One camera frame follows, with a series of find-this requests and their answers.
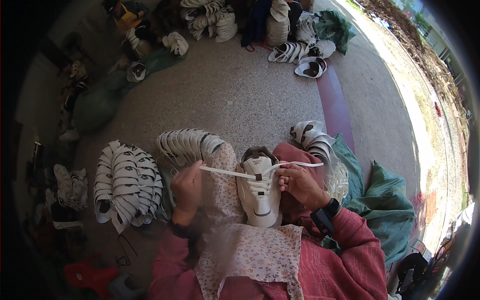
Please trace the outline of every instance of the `terrazzo floor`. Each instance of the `terrazzo floor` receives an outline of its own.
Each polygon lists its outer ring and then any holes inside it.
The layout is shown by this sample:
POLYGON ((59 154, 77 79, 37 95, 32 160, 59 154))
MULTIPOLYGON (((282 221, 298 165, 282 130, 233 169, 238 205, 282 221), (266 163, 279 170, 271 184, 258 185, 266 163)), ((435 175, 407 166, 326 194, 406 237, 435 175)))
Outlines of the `terrazzo floor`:
MULTIPOLYGON (((291 141, 290 127, 299 121, 324 120, 315 80, 295 75, 294 64, 269 62, 270 52, 263 48, 246 51, 240 35, 224 43, 184 36, 190 45, 186 59, 151 74, 127 94, 109 124, 79 142, 74 169, 86 168, 89 182, 89 205, 82 219, 89 242, 82 257, 100 252, 102 263, 112 266, 124 255, 111 222, 97 223, 93 212, 96 164, 108 142, 120 139, 156 158, 160 151, 155 140, 161 132, 201 128, 231 143, 240 158, 251 146, 273 151, 291 141)), ((122 242, 131 265, 121 266, 120 272, 133 274, 145 289, 161 227, 154 221, 147 234, 135 227, 123 233, 138 256, 122 242)))

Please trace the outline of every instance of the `green tarp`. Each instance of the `green tarp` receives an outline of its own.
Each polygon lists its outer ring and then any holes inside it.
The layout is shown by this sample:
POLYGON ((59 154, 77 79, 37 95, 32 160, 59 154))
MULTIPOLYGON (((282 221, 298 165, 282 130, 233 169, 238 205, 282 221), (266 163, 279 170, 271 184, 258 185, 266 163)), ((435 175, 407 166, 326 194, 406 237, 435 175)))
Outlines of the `green tarp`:
POLYGON ((321 40, 329 40, 335 43, 336 49, 343 55, 347 52, 347 43, 357 35, 357 30, 345 17, 332 9, 316 12, 319 22, 313 29, 321 40))
MULTIPOLYGON (((171 54, 162 48, 142 59, 147 69, 146 75, 169 68, 185 57, 171 54)), ((125 70, 117 70, 108 74, 102 81, 82 93, 75 103, 73 119, 80 133, 93 131, 109 122, 117 113, 123 97, 139 83, 127 80, 125 70)))
MULTIPOLYGON (((335 137, 333 150, 348 169, 348 195, 342 206, 367 219, 367 226, 382 243, 385 264, 405 255, 415 212, 405 197, 405 179, 374 162, 370 187, 364 193, 363 176, 357 158, 341 134, 335 137)), ((323 246, 339 251, 332 239, 323 246)))

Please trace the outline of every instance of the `shoe upper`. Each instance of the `shoe upper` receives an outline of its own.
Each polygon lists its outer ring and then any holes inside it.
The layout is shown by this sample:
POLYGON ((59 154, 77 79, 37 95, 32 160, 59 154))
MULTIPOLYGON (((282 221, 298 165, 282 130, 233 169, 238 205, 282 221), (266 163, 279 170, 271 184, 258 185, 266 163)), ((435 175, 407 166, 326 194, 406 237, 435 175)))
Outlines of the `shoe upper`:
POLYGON ((237 167, 237 171, 254 175, 260 180, 237 177, 237 189, 248 221, 257 227, 267 228, 279 218, 280 190, 275 169, 264 173, 278 159, 266 147, 253 147, 247 150, 237 167))

